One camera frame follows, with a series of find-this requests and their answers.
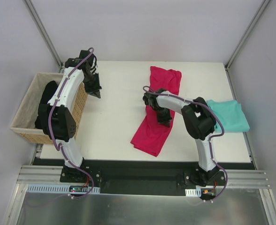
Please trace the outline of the pink t shirt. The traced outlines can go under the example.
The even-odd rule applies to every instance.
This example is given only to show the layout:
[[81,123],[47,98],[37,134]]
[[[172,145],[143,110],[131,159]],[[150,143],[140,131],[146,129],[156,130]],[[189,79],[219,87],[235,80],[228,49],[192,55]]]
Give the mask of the pink t shirt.
[[[150,88],[154,91],[167,90],[179,94],[182,74],[173,69],[150,67]],[[173,126],[175,112],[163,109],[151,97],[151,104],[146,106],[146,116],[134,134],[131,144],[134,148],[149,155],[158,156]]]

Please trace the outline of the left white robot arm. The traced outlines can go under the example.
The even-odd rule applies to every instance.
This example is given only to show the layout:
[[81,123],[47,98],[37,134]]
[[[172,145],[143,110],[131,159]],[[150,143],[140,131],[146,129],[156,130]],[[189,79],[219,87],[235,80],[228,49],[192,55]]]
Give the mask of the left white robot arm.
[[81,50],[77,58],[65,62],[63,77],[56,92],[46,104],[38,107],[38,116],[44,134],[52,140],[57,151],[61,151],[71,177],[83,182],[87,171],[81,167],[83,156],[75,141],[77,123],[71,113],[71,107],[80,85],[86,94],[101,98],[100,76],[97,72],[97,58],[94,48]]

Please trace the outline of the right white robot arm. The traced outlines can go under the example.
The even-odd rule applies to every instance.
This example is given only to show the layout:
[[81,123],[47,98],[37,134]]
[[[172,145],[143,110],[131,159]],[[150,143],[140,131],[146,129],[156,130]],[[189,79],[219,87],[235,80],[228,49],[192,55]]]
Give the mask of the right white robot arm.
[[202,170],[199,180],[204,185],[214,182],[216,174],[213,169],[216,165],[212,161],[209,138],[215,131],[216,119],[207,109],[205,100],[198,97],[186,102],[165,89],[159,89],[145,92],[143,101],[155,111],[157,122],[165,127],[171,126],[171,112],[182,115],[186,130],[197,145],[199,168]]

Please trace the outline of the black t shirt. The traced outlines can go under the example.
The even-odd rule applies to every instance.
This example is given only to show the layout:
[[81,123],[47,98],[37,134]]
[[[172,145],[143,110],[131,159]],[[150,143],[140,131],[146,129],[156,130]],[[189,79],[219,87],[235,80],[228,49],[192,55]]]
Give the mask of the black t shirt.
[[[53,95],[55,94],[56,90],[58,88],[58,84],[56,83],[56,81],[52,80],[50,82],[48,82],[44,88],[44,91],[42,93],[42,97],[39,103],[39,108],[41,104],[47,104],[48,101],[53,97]],[[35,120],[35,128],[36,129],[42,129],[42,125],[40,122],[40,116],[39,113],[37,115],[37,118]]]

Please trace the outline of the folded teal t shirt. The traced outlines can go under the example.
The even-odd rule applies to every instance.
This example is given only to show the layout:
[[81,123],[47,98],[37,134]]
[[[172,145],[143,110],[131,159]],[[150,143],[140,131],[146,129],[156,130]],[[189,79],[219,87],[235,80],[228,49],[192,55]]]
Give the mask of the folded teal t shirt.
[[221,122],[225,133],[248,132],[250,126],[242,111],[241,104],[236,100],[215,102],[207,101],[207,105]]

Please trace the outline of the wicker laundry basket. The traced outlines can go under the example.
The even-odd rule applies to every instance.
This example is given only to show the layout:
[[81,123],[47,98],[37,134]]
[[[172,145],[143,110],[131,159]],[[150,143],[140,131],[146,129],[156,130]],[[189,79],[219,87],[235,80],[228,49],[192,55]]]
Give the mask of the wicker laundry basket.
[[[10,129],[19,134],[30,143],[38,144],[52,144],[49,136],[45,135],[42,129],[35,127],[35,121],[38,116],[38,106],[42,98],[42,94],[46,85],[50,81],[56,81],[59,84],[62,80],[63,74],[60,73],[37,73],[10,125]],[[85,92],[84,85],[78,87],[76,96],[73,99],[71,112],[76,122],[77,129],[79,129],[82,113],[87,100],[87,93]]]

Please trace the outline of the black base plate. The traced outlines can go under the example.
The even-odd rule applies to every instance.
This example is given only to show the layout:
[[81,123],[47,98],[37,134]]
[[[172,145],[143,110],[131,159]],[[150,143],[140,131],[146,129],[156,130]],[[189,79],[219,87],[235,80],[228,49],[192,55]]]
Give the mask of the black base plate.
[[184,196],[197,186],[211,189],[227,185],[217,168],[208,179],[196,163],[84,160],[80,170],[63,166],[62,183],[88,183],[102,194]]

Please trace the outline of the left rear aluminium post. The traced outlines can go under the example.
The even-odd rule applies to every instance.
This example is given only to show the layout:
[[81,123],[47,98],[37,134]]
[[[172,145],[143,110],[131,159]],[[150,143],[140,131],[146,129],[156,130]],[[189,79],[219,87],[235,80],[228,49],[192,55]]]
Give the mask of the left rear aluminium post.
[[59,69],[61,69],[63,66],[63,62],[62,62],[62,60],[52,42],[33,2],[31,0],[23,0],[23,3],[25,4],[27,10],[29,11],[29,14],[30,14],[31,18],[33,19],[42,39],[44,40],[52,58],[54,59],[55,63],[59,67]]

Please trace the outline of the aluminium post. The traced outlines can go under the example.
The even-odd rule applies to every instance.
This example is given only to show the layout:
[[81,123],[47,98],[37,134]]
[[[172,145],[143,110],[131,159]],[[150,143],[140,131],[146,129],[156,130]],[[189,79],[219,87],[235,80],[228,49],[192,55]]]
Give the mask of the aluminium post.
[[55,63],[59,67],[59,69],[61,69],[63,66],[63,62],[62,62],[62,60],[52,42],[33,2],[31,0],[23,0],[23,3],[25,4],[27,10],[29,11],[29,14],[30,14],[31,18],[33,19],[42,39],[44,40],[52,58],[54,59]]
[[226,71],[228,71],[230,69],[231,65],[233,64],[233,62],[235,61],[235,59],[239,55],[239,53],[242,50],[244,44],[246,43],[246,41],[248,40],[248,38],[250,37],[250,35],[254,31],[255,27],[257,26],[258,22],[262,18],[263,14],[266,12],[266,10],[269,7],[271,2],[272,2],[272,0],[263,0],[261,2],[261,4],[259,5],[259,7],[256,10],[254,16],[252,17],[251,21],[249,22],[246,30],[244,31],[242,37],[240,38],[238,44],[236,45],[233,53],[231,54],[229,60],[225,64],[224,67],[225,67]]

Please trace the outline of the aluminium rail frame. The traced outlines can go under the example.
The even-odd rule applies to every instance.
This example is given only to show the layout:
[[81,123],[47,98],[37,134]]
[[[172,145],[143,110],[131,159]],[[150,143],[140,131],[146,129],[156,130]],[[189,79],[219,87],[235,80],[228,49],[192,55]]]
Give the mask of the aluminium rail frame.
[[[158,158],[130,145],[90,148],[86,160],[197,163],[195,147]],[[211,189],[222,194],[209,202],[198,197],[89,194],[71,200],[67,194],[27,192],[30,184],[72,185],[60,182],[63,160],[48,145],[36,144],[32,158],[17,177],[6,213],[7,225],[276,225],[276,202],[266,171],[252,162],[224,161],[227,185]]]

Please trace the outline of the right rear aluminium post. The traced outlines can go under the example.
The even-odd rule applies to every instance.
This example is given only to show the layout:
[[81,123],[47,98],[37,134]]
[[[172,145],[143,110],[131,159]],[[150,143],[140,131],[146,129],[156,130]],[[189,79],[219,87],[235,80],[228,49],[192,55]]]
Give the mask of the right rear aluminium post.
[[256,10],[254,16],[252,17],[251,21],[249,22],[246,30],[244,31],[242,37],[240,38],[238,44],[236,45],[233,53],[231,54],[229,60],[225,64],[224,67],[225,67],[226,71],[228,71],[230,69],[231,65],[233,64],[233,62],[235,61],[235,59],[239,55],[239,53],[242,50],[244,44],[246,43],[246,41],[248,40],[248,38],[250,37],[250,35],[254,31],[255,27],[257,26],[258,22],[262,18],[263,14],[266,12],[266,10],[269,7],[271,2],[272,2],[272,0],[263,0],[261,2],[261,4],[259,5],[259,7]]

